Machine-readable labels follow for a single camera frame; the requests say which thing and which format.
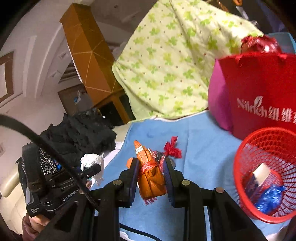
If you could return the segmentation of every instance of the shiny red wrapper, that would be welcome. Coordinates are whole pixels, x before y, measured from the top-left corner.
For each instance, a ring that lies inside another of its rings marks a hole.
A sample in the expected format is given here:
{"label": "shiny red wrapper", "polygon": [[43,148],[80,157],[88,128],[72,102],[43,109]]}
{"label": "shiny red wrapper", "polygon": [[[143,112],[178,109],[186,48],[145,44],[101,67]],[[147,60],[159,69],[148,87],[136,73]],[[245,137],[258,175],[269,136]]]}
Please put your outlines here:
{"label": "shiny red wrapper", "polygon": [[277,40],[267,35],[263,35],[262,37],[247,36],[244,37],[241,42],[241,53],[253,51],[261,53],[281,53],[281,47]]}

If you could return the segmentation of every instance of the dark blue fabric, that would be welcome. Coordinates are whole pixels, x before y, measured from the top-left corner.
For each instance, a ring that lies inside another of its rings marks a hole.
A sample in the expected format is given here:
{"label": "dark blue fabric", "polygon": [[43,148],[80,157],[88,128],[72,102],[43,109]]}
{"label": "dark blue fabric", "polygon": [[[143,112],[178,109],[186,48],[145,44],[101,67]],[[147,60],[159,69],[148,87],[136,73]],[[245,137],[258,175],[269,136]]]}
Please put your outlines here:
{"label": "dark blue fabric", "polygon": [[[182,150],[182,158],[175,159],[176,170],[186,179],[202,188],[213,190],[224,187],[237,202],[238,195],[233,181],[233,160],[241,140],[218,127],[209,112],[176,122],[145,120],[133,123],[127,133],[121,151],[104,170],[104,181],[100,187],[119,177],[126,169],[126,161],[135,157],[134,140],[152,150],[163,151],[163,147],[172,136],[178,136],[176,147]],[[167,195],[148,206],[144,205],[137,189],[131,208],[120,209],[120,222],[153,234],[162,241],[182,241],[184,210],[171,207]],[[208,216],[207,239],[210,238]],[[284,224],[267,224],[256,220],[255,224],[264,235],[276,233]],[[151,241],[150,238],[125,231],[129,238],[136,241]]]}

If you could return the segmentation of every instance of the red plastic basket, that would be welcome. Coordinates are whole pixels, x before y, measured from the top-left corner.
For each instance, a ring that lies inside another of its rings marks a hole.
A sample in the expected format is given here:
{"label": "red plastic basket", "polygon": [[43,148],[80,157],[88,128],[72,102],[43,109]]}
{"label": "red plastic basket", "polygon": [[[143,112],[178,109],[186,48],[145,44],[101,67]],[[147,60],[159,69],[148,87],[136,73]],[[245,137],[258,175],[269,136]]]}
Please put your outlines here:
{"label": "red plastic basket", "polygon": [[[261,163],[265,163],[271,169],[261,193],[271,184],[286,187],[280,207],[271,215],[258,211],[244,191],[245,182]],[[268,127],[247,136],[234,158],[234,182],[240,206],[249,217],[266,223],[281,223],[295,216],[296,134],[284,128]]]}

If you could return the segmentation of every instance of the silver rivet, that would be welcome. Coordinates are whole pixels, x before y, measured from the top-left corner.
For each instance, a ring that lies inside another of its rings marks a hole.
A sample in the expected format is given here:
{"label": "silver rivet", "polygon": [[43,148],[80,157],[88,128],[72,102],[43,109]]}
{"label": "silver rivet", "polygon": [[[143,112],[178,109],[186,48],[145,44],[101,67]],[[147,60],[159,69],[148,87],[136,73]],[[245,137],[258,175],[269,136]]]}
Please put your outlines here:
{"label": "silver rivet", "polygon": [[182,183],[183,186],[188,186],[190,184],[190,181],[184,179],[181,183]]}
{"label": "silver rivet", "polygon": [[217,188],[216,188],[216,192],[218,192],[218,193],[223,193],[223,192],[224,192],[224,188],[222,188],[222,187],[217,187]]}
{"label": "silver rivet", "polygon": [[113,181],[113,185],[115,185],[115,186],[119,186],[121,183],[122,183],[122,181],[119,179]]}

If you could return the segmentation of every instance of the blue plastic bag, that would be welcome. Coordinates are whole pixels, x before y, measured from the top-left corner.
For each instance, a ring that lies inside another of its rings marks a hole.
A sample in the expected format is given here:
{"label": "blue plastic bag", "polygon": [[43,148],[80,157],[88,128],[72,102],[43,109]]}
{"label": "blue plastic bag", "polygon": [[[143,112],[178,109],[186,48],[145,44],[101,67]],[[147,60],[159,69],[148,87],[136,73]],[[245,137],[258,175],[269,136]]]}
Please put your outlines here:
{"label": "blue plastic bag", "polygon": [[256,208],[264,214],[275,211],[281,205],[282,191],[284,190],[286,190],[284,186],[270,186],[261,194],[255,204]]}

